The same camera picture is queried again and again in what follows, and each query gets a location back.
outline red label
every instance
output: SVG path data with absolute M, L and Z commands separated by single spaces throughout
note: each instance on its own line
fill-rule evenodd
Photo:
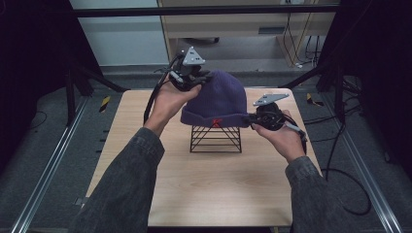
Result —
M 223 120 L 222 120 L 221 118 L 213 119 L 212 127 L 213 127 L 213 128 L 221 128 L 220 123 L 221 123 L 222 121 L 223 121 Z

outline purple beanie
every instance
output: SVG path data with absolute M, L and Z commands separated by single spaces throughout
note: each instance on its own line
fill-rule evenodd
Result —
M 183 124 L 203 127 L 248 127 L 246 91 L 227 72 L 211 72 L 212 80 L 202 86 L 199 94 L 182 108 Z

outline black wire rack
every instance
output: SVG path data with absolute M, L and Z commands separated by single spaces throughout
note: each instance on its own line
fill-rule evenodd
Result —
M 240 129 L 192 126 L 190 152 L 242 152 Z

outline aluminum rail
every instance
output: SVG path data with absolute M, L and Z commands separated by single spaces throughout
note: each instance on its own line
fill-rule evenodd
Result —
M 323 95 L 325 98 L 325 104 L 329 111 L 334 115 L 333 101 L 328 95 Z M 339 128 L 339 120 L 334 119 L 337 127 Z M 364 189 L 370 196 L 370 201 L 376 211 L 376 214 L 380 218 L 382 225 L 384 226 L 386 232 L 388 233 L 402 233 L 403 230 L 399 225 L 399 222 L 396 219 L 394 212 L 392 211 L 388 201 L 385 198 L 381 188 L 379 187 L 376 180 L 373 178 L 372 173 L 369 171 L 369 168 L 361 158 L 361 154 L 358 151 L 350 133 L 345 130 L 342 134 L 342 139 L 348 149 L 349 157 L 352 160 L 352 163 L 355 166 L 358 176 L 364 186 Z
M 70 140 L 73 137 L 74 132 L 79 124 L 79 121 L 84 113 L 84 109 L 87 103 L 88 97 L 82 97 L 78 109 L 77 109 L 77 116 L 74 118 L 72 124 L 66 127 L 63 132 L 63 135 L 60 138 L 54 152 L 49 160 L 48 165 L 46 166 L 42 177 L 37 182 L 36 187 L 34 188 L 29 200 L 27 201 L 24 209 L 20 213 L 18 219 L 16 220 L 15 224 L 12 227 L 12 233 L 23 233 L 26 232 L 31 220 L 33 219 L 34 215 L 37 212 L 37 209 L 40 206 L 40 203 L 45 196 L 45 193 L 49 187 L 49 184 L 52 181 L 55 171 L 57 170 L 58 164 L 61 161 L 61 158 L 66 152 L 67 146 L 70 143 Z
M 333 13 L 354 9 L 340 4 L 311 5 L 245 5 L 160 8 L 76 9 L 73 11 L 44 11 L 48 15 L 75 17 L 149 17 L 183 15 L 232 15 L 278 13 Z

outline black backdrop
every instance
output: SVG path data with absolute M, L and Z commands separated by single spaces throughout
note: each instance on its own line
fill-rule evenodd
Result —
M 360 78 L 366 116 L 391 161 L 402 165 L 412 179 L 411 5 L 409 0 L 372 0 L 370 5 L 368 2 L 342 1 L 359 7 L 350 13 L 336 14 L 319 65 L 330 58 L 361 16 L 338 56 L 345 57 L 344 74 Z M 323 75 L 321 79 L 333 77 Z
M 70 63 L 60 49 L 62 44 L 55 43 L 59 36 L 52 35 L 41 21 L 39 13 L 46 9 L 72 10 L 72 6 L 68 0 L 0 1 L 0 174 L 36 115 L 38 99 L 65 86 Z M 45 19 L 64 38 L 72 57 L 102 76 L 78 19 Z

